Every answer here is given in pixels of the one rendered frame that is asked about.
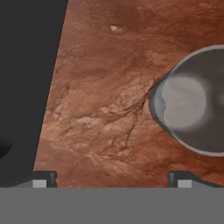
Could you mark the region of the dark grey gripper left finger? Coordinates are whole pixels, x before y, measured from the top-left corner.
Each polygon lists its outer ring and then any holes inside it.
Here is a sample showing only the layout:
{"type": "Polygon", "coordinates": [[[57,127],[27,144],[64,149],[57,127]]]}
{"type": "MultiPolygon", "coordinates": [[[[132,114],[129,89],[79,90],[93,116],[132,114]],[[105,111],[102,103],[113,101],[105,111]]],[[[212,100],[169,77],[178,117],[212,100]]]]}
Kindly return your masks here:
{"type": "Polygon", "coordinates": [[[8,187],[56,188],[58,187],[57,177],[56,171],[34,171],[26,178],[8,184],[8,187]]]}

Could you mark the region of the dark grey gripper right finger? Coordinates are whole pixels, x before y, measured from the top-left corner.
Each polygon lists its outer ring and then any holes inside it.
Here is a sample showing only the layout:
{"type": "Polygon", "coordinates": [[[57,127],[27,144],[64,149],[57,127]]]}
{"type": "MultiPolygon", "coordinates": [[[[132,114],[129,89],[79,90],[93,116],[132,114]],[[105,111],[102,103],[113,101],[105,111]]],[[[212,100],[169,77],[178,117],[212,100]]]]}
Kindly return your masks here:
{"type": "Polygon", "coordinates": [[[224,188],[224,185],[206,181],[190,171],[169,171],[167,179],[168,186],[172,188],[224,188]]]}

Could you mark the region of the clear glass cup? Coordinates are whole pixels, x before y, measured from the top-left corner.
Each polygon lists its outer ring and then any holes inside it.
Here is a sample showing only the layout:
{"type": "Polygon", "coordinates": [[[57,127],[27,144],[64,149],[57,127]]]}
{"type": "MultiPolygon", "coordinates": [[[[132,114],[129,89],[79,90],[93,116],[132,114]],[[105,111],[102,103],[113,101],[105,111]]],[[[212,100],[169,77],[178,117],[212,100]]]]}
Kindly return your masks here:
{"type": "Polygon", "coordinates": [[[188,150],[224,157],[224,45],[184,57],[150,91],[149,110],[188,150]]]}

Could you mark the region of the black hob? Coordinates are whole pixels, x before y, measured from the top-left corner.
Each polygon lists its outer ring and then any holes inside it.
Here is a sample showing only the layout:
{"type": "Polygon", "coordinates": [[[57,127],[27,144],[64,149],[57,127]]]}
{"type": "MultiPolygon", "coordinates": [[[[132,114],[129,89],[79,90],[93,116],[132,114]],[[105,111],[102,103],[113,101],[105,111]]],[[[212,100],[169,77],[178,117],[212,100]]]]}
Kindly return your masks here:
{"type": "Polygon", "coordinates": [[[0,0],[0,186],[32,175],[68,0],[0,0]]]}

